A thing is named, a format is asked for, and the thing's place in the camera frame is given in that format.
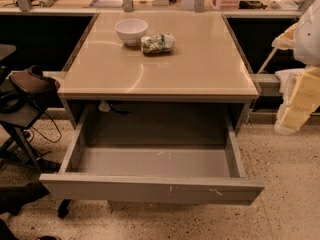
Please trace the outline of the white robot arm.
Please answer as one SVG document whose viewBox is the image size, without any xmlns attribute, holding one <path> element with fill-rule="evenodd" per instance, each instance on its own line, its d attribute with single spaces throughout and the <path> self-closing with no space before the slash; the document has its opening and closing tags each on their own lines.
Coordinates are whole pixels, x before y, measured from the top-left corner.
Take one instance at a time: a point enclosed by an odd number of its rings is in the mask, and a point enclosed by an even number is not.
<svg viewBox="0 0 320 240">
<path fill-rule="evenodd" d="M 290 135 L 299 131 L 320 107 L 320 0 L 314 0 L 297 23 L 274 39 L 272 46 L 292 49 L 294 59 L 305 65 L 304 69 L 276 73 L 283 103 L 274 129 Z"/>
</svg>

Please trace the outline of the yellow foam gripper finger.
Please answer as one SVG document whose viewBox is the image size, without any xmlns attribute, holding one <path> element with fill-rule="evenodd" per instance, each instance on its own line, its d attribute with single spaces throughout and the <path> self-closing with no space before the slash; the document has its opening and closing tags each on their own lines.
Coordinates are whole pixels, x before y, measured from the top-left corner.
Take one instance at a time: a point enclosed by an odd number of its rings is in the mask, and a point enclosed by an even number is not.
<svg viewBox="0 0 320 240">
<path fill-rule="evenodd" d="M 276 37 L 271 46 L 273 48 L 288 50 L 294 48 L 294 35 L 297 28 L 297 23 L 288 27 L 282 34 Z"/>
<path fill-rule="evenodd" d="M 283 103 L 274 129 L 279 134 L 290 135 L 299 131 L 320 107 L 320 68 L 308 66 L 299 73 L 290 72 L 280 90 Z"/>
</svg>

